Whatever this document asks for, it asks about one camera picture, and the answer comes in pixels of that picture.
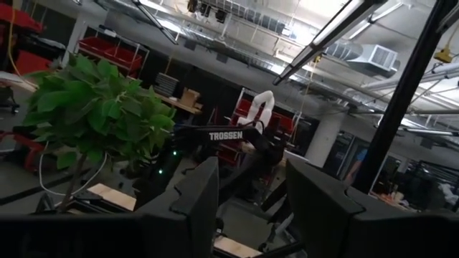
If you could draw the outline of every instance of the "potted plant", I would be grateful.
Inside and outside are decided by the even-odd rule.
[[[152,88],[122,76],[102,59],[97,64],[79,54],[55,72],[34,74],[38,89],[29,99],[24,126],[36,126],[36,141],[57,154],[57,168],[74,168],[60,205],[62,211],[82,175],[86,161],[149,158],[172,130],[175,109],[161,103]]]

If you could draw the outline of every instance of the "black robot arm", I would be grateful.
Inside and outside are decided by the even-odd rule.
[[[285,144],[274,144],[256,128],[249,125],[236,126],[184,126],[175,130],[164,143],[157,162],[150,166],[147,177],[134,183],[137,195],[135,209],[162,194],[174,176],[175,166],[167,168],[171,153],[187,151],[200,145],[218,144],[233,140],[244,140],[252,144],[255,153],[252,162],[235,171],[225,182],[221,183],[220,203],[230,198],[240,187],[259,173],[277,165],[283,158]]]

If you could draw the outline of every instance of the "white cable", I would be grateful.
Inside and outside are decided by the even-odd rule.
[[[55,195],[58,195],[58,196],[65,196],[65,193],[57,193],[57,192],[55,192],[53,190],[49,190],[43,184],[42,161],[43,161],[43,155],[44,155],[43,153],[48,148],[48,144],[49,144],[49,142],[46,142],[46,145],[44,146],[44,149],[42,151],[42,154],[40,156],[40,160],[39,160],[39,163],[38,163],[38,177],[39,177],[40,186],[43,188],[43,190],[47,191],[50,194],[55,194]],[[84,188],[86,188],[86,186],[102,171],[102,168],[105,165],[106,161],[107,161],[107,153],[105,153],[102,165],[100,165],[99,169],[94,173],[93,176],[91,176],[91,178],[89,178],[89,180],[85,183],[84,186],[81,186],[78,190],[72,192],[72,195],[74,195],[74,194],[78,193],[79,191],[83,190]]]

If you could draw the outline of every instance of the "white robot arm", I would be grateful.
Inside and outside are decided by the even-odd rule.
[[[261,105],[263,103],[265,104],[265,106],[263,107],[259,120],[262,121],[265,126],[268,126],[268,123],[271,120],[271,115],[273,115],[273,108],[275,104],[274,94],[270,90],[267,90],[265,92],[260,93],[259,95],[254,96],[247,117],[239,118],[237,120],[237,123],[247,124],[254,121],[255,116],[258,114],[258,111],[260,110]],[[263,133],[263,126],[261,125],[261,123],[256,123],[255,127],[260,133]]]

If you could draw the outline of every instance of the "plant stem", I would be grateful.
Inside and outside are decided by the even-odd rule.
[[[70,181],[70,185],[67,188],[67,192],[65,192],[64,199],[59,205],[58,212],[60,213],[65,211],[65,207],[67,206],[68,202],[70,201],[70,198],[72,197],[73,188],[75,187],[75,184],[77,183],[78,179],[81,176],[83,165],[85,164],[86,158],[87,158],[87,155],[84,153],[81,155],[80,159],[78,160],[77,167],[75,168],[75,171],[73,172],[72,180]]]

